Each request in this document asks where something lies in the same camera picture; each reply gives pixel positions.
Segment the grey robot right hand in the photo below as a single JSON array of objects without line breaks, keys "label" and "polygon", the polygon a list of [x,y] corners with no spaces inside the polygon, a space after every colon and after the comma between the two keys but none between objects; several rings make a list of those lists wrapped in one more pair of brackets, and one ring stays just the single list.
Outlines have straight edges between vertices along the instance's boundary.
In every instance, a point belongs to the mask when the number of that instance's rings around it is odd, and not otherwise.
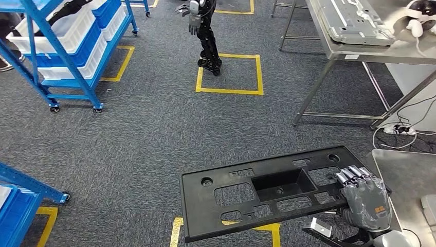
[{"label": "grey robot right hand", "polygon": [[381,232],[390,228],[392,209],[384,181],[366,167],[354,165],[334,174],[342,185],[341,193],[347,207],[340,209],[344,220],[369,232]]}]

